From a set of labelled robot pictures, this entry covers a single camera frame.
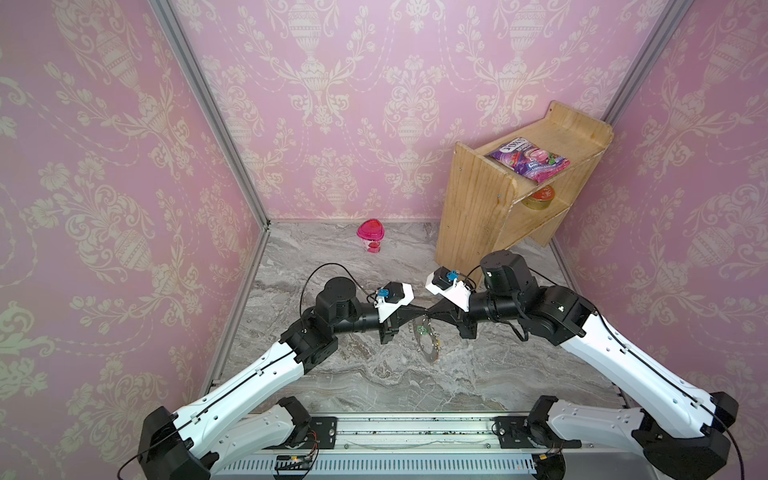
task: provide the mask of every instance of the floral wallpaper pattern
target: floral wallpaper pattern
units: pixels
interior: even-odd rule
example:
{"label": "floral wallpaper pattern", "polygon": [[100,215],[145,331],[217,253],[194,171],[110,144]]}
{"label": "floral wallpaper pattern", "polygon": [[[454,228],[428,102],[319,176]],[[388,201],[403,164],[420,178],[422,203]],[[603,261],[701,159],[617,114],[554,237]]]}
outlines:
{"label": "floral wallpaper pattern", "polygon": [[440,218],[452,145],[599,117],[667,0],[173,0],[273,220]]}
{"label": "floral wallpaper pattern", "polygon": [[747,478],[768,468],[766,127],[768,2],[697,0],[556,237],[614,325],[740,402]]}
{"label": "floral wallpaper pattern", "polygon": [[113,478],[259,227],[145,2],[0,5],[0,151],[0,478]]}

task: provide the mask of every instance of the pink cup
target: pink cup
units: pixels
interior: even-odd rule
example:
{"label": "pink cup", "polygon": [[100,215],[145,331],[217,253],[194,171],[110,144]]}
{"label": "pink cup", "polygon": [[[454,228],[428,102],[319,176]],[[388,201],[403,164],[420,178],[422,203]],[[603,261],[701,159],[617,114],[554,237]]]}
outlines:
{"label": "pink cup", "polygon": [[360,225],[357,236],[362,240],[362,246],[366,250],[370,253],[378,253],[384,238],[384,226],[377,219],[372,218]]}

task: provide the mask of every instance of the purple candy bag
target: purple candy bag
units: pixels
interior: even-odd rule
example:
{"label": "purple candy bag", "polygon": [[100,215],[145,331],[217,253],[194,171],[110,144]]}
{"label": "purple candy bag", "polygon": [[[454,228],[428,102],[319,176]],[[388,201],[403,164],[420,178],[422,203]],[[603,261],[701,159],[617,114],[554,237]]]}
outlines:
{"label": "purple candy bag", "polygon": [[542,150],[522,137],[503,144],[488,156],[537,183],[547,180],[571,164],[567,158]]}

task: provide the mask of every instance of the robotic arm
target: robotic arm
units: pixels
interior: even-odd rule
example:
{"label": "robotic arm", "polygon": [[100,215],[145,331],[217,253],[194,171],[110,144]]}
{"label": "robotic arm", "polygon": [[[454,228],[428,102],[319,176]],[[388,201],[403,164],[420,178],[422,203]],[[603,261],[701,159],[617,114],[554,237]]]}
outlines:
{"label": "robotic arm", "polygon": [[[400,326],[423,315],[456,326],[466,339],[476,338],[480,322],[510,324],[515,319],[525,334],[518,333],[521,340],[540,336],[574,353],[642,406],[602,409],[542,396],[525,423],[525,433],[536,444],[557,448],[581,440],[614,446],[644,455],[676,480],[703,480],[725,465],[730,442],[723,433],[738,410],[733,398],[708,393],[665,369],[584,297],[563,286],[540,287],[521,256],[493,252],[480,267],[484,292],[471,290],[444,267],[430,274],[425,287],[443,298],[428,309],[410,305],[408,284],[388,283],[369,305],[356,298],[351,280],[329,280],[315,306],[256,362],[174,413],[160,407],[147,416],[137,455],[144,474],[149,480],[207,480],[257,450],[307,445],[311,417],[293,397],[242,418],[335,352],[336,334],[376,329],[386,344]],[[503,442],[503,429],[498,434]]]}

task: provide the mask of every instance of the marble floor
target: marble floor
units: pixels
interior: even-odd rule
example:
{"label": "marble floor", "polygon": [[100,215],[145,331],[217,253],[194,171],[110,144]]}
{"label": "marble floor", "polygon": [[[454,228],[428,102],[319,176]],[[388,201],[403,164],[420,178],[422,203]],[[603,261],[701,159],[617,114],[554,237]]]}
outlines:
{"label": "marble floor", "polygon": [[[337,223],[272,224],[223,379],[248,366],[298,318],[301,287],[321,263],[343,264],[368,291],[398,280],[414,286],[414,304],[436,301],[423,283],[438,267],[437,224],[385,224],[380,253],[362,248],[356,228]],[[564,283],[549,247],[526,240],[511,250]],[[343,275],[337,266],[322,268],[307,287],[304,305],[314,301],[328,279]],[[439,351],[434,344],[440,345]],[[336,353],[257,410],[290,395],[311,412],[528,411],[540,395],[593,406],[620,403],[600,373],[543,339],[520,343],[508,326],[482,323],[478,338],[466,340],[455,327],[436,320],[412,322],[384,346],[375,332],[340,335]]]}

